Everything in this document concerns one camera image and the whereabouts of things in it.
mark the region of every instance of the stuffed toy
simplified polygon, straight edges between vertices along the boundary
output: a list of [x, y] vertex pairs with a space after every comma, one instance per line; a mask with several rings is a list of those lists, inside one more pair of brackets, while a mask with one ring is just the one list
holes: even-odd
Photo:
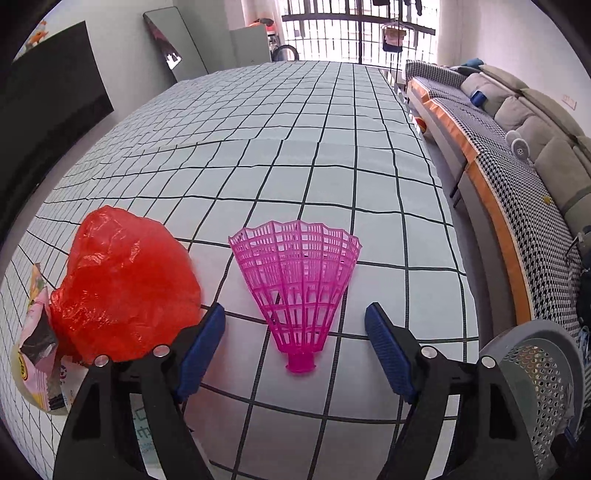
[[507, 132], [505, 141], [517, 159], [527, 162], [530, 157], [530, 146], [517, 130]]

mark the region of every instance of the window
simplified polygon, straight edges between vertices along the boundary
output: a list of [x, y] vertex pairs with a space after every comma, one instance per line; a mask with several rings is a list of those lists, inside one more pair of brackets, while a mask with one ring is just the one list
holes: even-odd
[[[404, 71], [407, 59], [435, 61], [439, 0], [423, 0], [417, 15], [415, 0], [376, 7], [372, 0], [280, 0], [285, 42], [302, 60], [360, 63]], [[382, 49], [383, 26], [407, 31], [401, 53]]]

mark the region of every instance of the wheel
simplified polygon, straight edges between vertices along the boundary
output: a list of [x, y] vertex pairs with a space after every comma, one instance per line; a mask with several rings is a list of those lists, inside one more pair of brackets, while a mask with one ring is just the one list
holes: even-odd
[[299, 59], [300, 54], [298, 54], [296, 48], [291, 45], [282, 45], [281, 47], [276, 48], [271, 56], [271, 60], [273, 61], [296, 61]]

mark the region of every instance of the orange ball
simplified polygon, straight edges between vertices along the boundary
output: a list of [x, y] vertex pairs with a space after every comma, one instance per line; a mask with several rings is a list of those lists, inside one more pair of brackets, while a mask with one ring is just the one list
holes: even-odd
[[421, 129], [421, 133], [425, 133], [427, 131], [427, 124], [425, 123], [425, 120], [423, 120], [419, 116], [416, 116], [414, 120], [416, 121], [418, 127]]

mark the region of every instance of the wall outlet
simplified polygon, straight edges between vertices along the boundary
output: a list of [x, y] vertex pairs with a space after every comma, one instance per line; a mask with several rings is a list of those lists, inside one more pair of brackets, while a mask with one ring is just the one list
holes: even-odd
[[562, 96], [562, 101], [564, 103], [566, 103], [569, 107], [571, 107], [573, 110], [575, 110], [577, 108], [577, 102], [575, 102], [571, 97], [569, 97], [568, 95], [563, 95]]

